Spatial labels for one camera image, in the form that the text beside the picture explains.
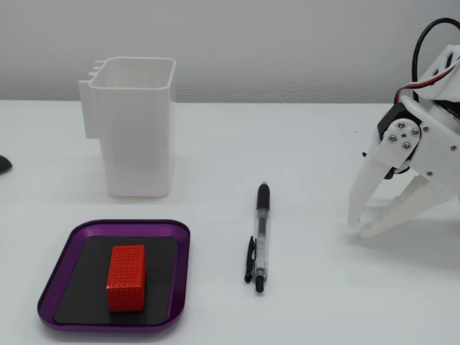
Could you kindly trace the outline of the white fixed gripper jaw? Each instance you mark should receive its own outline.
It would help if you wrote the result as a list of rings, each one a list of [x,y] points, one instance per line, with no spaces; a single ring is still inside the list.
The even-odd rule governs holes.
[[[417,175],[399,196],[396,196],[376,218],[360,230],[360,236],[363,238],[376,236],[455,197],[457,197],[456,189]]]

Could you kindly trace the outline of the white moving gripper jaw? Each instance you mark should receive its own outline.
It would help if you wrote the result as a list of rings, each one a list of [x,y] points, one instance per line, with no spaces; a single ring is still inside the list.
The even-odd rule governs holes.
[[[392,168],[405,164],[420,141],[420,127],[410,119],[390,123],[380,134],[374,130],[371,146],[349,194],[348,224],[357,226],[364,208]]]

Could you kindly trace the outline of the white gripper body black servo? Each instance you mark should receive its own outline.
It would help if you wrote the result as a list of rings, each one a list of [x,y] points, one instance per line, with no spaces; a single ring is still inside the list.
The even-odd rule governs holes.
[[[385,179],[412,169],[459,190],[458,100],[435,100],[427,110],[405,96],[382,117],[377,133],[390,166]]]

